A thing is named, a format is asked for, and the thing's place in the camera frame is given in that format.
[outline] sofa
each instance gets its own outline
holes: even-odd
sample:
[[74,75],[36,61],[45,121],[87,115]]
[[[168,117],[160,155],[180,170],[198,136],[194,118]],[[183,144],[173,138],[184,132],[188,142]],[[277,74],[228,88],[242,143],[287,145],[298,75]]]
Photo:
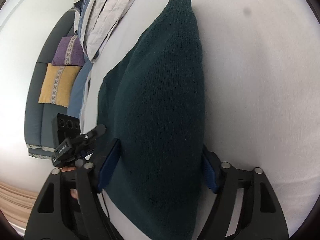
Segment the sofa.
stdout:
[[48,63],[52,62],[62,37],[75,35],[73,31],[75,11],[67,11],[55,25],[46,40],[36,62],[25,111],[24,135],[29,155],[50,159],[54,151],[52,119],[58,114],[66,114],[67,108],[53,104],[39,104],[39,96]]

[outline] yellow pillow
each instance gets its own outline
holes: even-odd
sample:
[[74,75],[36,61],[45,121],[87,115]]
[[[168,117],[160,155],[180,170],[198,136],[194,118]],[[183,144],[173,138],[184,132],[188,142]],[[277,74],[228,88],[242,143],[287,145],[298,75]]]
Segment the yellow pillow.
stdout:
[[78,66],[52,66],[49,63],[39,103],[68,107],[72,85],[80,69],[81,67]]

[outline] dark spot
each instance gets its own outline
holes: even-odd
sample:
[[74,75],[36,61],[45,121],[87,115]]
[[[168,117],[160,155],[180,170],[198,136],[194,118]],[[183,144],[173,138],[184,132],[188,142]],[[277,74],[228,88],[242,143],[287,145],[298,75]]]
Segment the dark spot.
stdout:
[[244,7],[243,8],[243,14],[244,14],[244,16],[246,16],[246,17],[249,17],[250,15],[251,15],[251,9],[249,8],[249,7]]

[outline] knitted garment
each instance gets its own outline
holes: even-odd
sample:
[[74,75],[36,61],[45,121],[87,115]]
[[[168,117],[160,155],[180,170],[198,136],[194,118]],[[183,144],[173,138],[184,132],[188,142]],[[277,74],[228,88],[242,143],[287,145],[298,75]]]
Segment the knitted garment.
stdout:
[[153,240],[191,239],[204,139],[202,48],[191,0],[170,0],[104,78],[96,151],[113,138],[122,155],[105,189]]

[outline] ribbed cuff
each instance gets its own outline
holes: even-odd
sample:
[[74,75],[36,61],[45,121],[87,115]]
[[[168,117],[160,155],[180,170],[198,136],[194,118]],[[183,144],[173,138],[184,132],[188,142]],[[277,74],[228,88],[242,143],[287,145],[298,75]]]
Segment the ribbed cuff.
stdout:
[[164,10],[172,9],[191,9],[191,0],[169,0]]

